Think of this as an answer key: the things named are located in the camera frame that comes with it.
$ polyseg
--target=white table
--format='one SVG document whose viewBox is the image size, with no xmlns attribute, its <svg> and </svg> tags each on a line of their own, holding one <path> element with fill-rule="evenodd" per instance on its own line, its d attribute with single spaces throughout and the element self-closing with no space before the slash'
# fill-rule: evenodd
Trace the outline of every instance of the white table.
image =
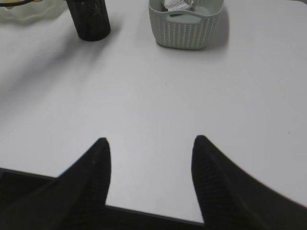
<svg viewBox="0 0 307 230">
<path fill-rule="evenodd" d="M 307 6 L 227 0 L 212 47 L 194 52 L 157 45 L 147 1 L 106 4 L 113 31 L 96 43 L 68 11 L 0 25 L 0 167 L 58 176 L 107 137 L 108 204 L 202 221 L 190 161 L 203 134 L 307 206 Z"/>
</svg>

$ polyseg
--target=plastic basket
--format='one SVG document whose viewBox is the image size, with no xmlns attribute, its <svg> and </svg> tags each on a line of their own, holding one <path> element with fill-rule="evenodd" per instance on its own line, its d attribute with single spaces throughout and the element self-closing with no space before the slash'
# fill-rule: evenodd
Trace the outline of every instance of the plastic basket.
<svg viewBox="0 0 307 230">
<path fill-rule="evenodd" d="M 157 43 L 179 49 L 205 48 L 223 4 L 224 0 L 195 0 L 194 11 L 162 12 L 161 0 L 149 0 L 150 22 Z"/>
</svg>

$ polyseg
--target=basket handle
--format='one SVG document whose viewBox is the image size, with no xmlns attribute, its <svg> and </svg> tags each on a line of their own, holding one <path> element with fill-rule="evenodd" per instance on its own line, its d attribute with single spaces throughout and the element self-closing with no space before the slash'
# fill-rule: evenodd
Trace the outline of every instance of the basket handle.
<svg viewBox="0 0 307 230">
<path fill-rule="evenodd" d="M 186 10 L 180 10 L 180 11 L 166 11 L 166 12 L 163 12 L 164 15 L 167 15 L 167 16 L 171 16 L 171 15 L 191 15 L 191 16 L 195 16 L 195 17 L 198 17 L 200 19 L 206 19 L 208 18 L 208 16 L 203 16 L 199 13 L 195 13 L 193 11 L 186 11 Z"/>
</svg>

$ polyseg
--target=gray basket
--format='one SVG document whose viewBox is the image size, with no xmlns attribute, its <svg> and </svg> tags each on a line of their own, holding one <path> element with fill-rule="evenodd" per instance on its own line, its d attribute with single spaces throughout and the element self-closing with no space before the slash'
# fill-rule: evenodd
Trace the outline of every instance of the gray basket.
<svg viewBox="0 0 307 230">
<path fill-rule="evenodd" d="M 195 11 L 162 12 L 161 0 L 149 0 L 157 43 L 179 49 L 205 48 L 218 24 L 223 3 L 224 0 L 195 0 Z"/>
</svg>

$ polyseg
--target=white paper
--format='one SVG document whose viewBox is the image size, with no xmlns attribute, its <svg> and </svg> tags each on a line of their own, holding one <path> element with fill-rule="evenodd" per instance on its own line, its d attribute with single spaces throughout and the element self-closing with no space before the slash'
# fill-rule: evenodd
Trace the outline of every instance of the white paper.
<svg viewBox="0 0 307 230">
<path fill-rule="evenodd" d="M 162 0 L 162 4 L 168 11 L 189 10 L 194 0 Z"/>
</svg>

